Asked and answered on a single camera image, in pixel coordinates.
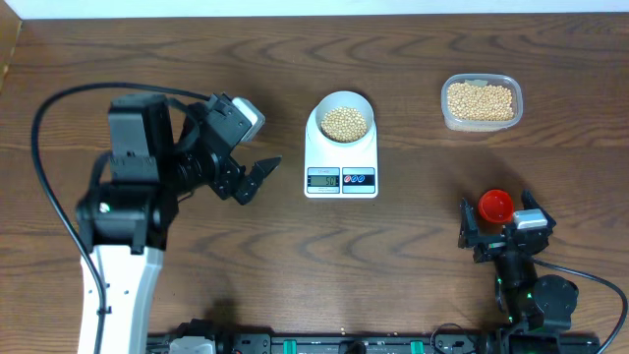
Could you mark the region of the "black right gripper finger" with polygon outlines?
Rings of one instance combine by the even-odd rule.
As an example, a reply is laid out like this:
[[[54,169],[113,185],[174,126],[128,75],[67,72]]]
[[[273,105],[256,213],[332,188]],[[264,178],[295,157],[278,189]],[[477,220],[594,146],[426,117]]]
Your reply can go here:
[[[480,231],[474,208],[463,199],[460,204],[461,226],[458,237],[458,247],[473,248],[479,243]]]
[[[556,221],[550,216],[550,214],[537,202],[537,200],[533,197],[530,190],[525,189],[521,195],[521,201],[523,205],[523,210],[528,213],[532,213],[533,211],[541,214],[546,219],[546,226],[550,229],[556,226]]]

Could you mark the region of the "red plastic measuring scoop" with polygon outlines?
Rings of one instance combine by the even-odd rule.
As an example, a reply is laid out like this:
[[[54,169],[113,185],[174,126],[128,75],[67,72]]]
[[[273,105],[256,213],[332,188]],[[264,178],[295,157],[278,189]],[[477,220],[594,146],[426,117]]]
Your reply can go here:
[[[514,204],[510,195],[499,189],[485,192],[478,201],[479,214],[490,223],[505,224],[512,220]]]

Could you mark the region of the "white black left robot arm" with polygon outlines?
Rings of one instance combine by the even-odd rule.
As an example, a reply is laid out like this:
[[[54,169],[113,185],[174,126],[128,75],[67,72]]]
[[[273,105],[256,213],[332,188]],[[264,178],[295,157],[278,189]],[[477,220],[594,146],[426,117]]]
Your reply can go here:
[[[200,187],[248,204],[281,159],[251,168],[231,155],[265,118],[248,100],[213,94],[186,105],[159,93],[120,96],[108,111],[111,151],[94,164],[76,208],[83,269],[82,353],[142,353],[168,229]]]

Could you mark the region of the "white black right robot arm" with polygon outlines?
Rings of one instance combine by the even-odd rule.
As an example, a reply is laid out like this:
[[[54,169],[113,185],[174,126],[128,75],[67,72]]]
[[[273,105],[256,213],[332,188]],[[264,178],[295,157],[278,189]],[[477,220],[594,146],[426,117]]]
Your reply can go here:
[[[594,353],[600,341],[586,334],[568,333],[579,289],[559,275],[537,275],[533,256],[548,246],[556,221],[537,203],[530,191],[522,193],[523,209],[498,234],[484,235],[477,213],[460,204],[458,247],[474,251],[477,264],[495,267],[494,295],[509,325],[483,334],[480,353]]]

